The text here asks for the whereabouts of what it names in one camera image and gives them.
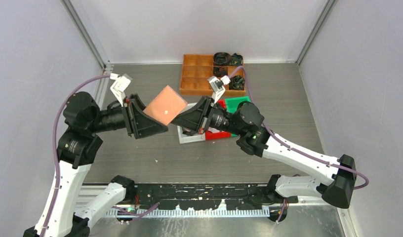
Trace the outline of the tan leather card holder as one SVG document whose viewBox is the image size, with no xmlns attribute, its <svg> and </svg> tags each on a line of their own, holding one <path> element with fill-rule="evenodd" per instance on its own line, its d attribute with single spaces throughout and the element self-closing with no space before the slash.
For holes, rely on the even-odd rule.
<svg viewBox="0 0 403 237">
<path fill-rule="evenodd" d="M 143 112 L 161 124 L 169 125 L 187 105 L 187 101 L 167 85 Z"/>
</svg>

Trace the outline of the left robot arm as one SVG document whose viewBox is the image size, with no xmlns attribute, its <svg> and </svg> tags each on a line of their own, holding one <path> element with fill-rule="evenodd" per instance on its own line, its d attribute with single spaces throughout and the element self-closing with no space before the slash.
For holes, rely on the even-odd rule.
<svg viewBox="0 0 403 237">
<path fill-rule="evenodd" d="M 133 180 L 114 177 L 106 189 L 79 210 L 75 209 L 83 181 L 103 141 L 100 132 L 126 129 L 136 139 L 167 131 L 167 126 L 144 113 L 136 94 L 100 110 L 92 96 L 78 92 L 69 97 L 63 111 L 67 130 L 56 145 L 53 191 L 37 224 L 26 237 L 87 237 L 96 222 L 114 205 L 132 203 L 138 197 Z"/>
</svg>

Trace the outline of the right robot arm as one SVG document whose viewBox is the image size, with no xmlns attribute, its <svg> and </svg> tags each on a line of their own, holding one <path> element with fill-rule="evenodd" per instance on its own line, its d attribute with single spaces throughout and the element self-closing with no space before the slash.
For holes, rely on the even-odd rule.
<svg viewBox="0 0 403 237">
<path fill-rule="evenodd" d="M 310 196 L 322 198 L 338 208 L 349 208 L 358 175 L 354 158 L 313 152 L 268 131 L 263 121 L 264 117 L 252 102 L 240 102 L 236 111 L 230 113 L 214 104 L 212 98 L 203 96 L 172 123 L 192 133 L 214 128 L 235 134 L 239 136 L 236 144 L 246 154 L 273 159 L 306 173 L 299 177 L 272 175 L 266 189 L 271 202 L 291 196 Z"/>
</svg>

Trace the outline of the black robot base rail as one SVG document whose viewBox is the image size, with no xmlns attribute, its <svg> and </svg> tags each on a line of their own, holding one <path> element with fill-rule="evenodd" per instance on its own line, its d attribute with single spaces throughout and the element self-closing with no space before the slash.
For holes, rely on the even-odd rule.
<svg viewBox="0 0 403 237">
<path fill-rule="evenodd" d="M 297 196 L 274 194 L 268 184 L 137 184 L 112 208 L 120 221 L 140 218 L 266 217 L 283 221 Z"/>
</svg>

